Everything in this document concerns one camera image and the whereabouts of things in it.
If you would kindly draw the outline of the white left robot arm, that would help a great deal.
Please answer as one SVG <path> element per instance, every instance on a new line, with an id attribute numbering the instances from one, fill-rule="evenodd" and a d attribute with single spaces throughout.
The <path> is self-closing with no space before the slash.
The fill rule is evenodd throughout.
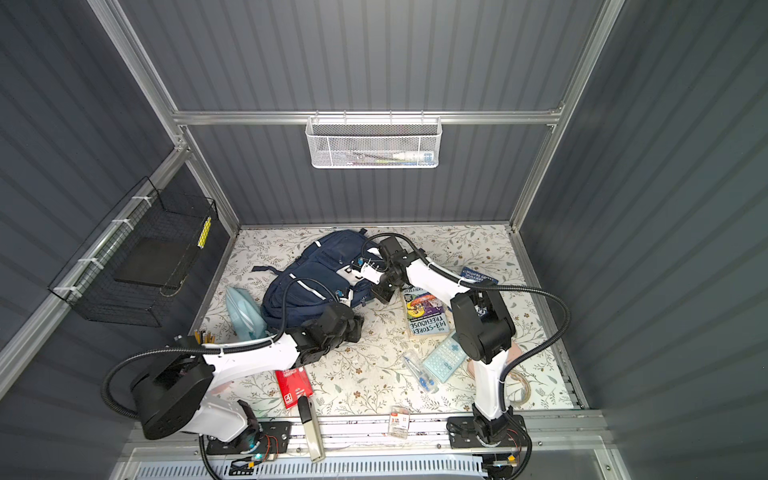
<path id="1" fill-rule="evenodd" d="M 329 302 L 319 317 L 290 328 L 288 293 L 296 284 L 314 284 Z M 261 372 L 314 363 L 345 342 L 358 342 L 363 322 L 351 306 L 320 281 L 295 278 L 283 291 L 281 321 L 275 335 L 227 344 L 187 342 L 132 355 L 105 375 L 101 399 L 115 413 L 139 421 L 148 440 L 185 432 L 229 442 L 253 428 L 256 417 L 248 405 L 220 398 L 217 389 Z M 134 406 L 121 404 L 112 393 L 114 377 L 128 365 L 150 357 L 155 361 L 130 385 Z"/>

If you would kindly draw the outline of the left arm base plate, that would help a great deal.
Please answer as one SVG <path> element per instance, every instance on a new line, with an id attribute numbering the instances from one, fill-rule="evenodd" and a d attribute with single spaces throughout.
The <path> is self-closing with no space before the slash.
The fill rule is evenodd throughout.
<path id="1" fill-rule="evenodd" d="M 279 455 L 287 451 L 291 439 L 292 423 L 288 421 L 261 422 L 257 428 L 247 427 L 234 440 L 223 442 L 208 438 L 208 455 Z"/>

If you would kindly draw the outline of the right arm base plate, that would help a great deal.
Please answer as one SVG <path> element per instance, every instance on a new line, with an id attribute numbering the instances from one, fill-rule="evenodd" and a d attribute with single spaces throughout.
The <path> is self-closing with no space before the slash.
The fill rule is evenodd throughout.
<path id="1" fill-rule="evenodd" d="M 482 415 L 452 416 L 446 430 L 453 449 L 506 448 L 519 451 L 530 445 L 523 417 L 505 413 L 487 420 Z"/>

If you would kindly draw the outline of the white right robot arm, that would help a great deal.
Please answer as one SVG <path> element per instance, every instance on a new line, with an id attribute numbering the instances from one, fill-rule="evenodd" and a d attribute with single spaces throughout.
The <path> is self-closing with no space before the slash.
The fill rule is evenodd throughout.
<path id="1" fill-rule="evenodd" d="M 452 312 L 457 341 L 473 361 L 476 395 L 475 414 L 491 422 L 511 417 L 504 393 L 506 378 L 521 363 L 542 353 L 557 343 L 571 325 L 572 313 L 564 300 L 541 288 L 527 285 L 495 284 L 475 281 L 440 266 L 408 237 L 385 232 L 366 239 L 361 254 L 372 249 L 384 262 L 378 270 L 362 261 L 363 277 L 373 282 L 384 297 L 403 284 L 421 288 L 446 304 Z M 548 339 L 516 359 L 508 359 L 508 351 L 516 327 L 506 303 L 504 292 L 541 296 L 561 308 L 562 325 Z"/>

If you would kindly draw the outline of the navy blue student backpack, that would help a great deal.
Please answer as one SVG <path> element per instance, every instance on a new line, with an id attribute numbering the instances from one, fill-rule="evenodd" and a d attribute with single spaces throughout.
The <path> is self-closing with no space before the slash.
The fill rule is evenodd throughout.
<path id="1" fill-rule="evenodd" d="M 270 271 L 276 278 L 261 302 L 266 324 L 288 329 L 322 315 L 333 299 L 353 308 L 374 299 L 373 283 L 359 275 L 359 260 L 372 260 L 364 252 L 367 231 L 339 230 L 313 241 L 299 257 L 283 269 L 255 266 L 255 272 Z"/>

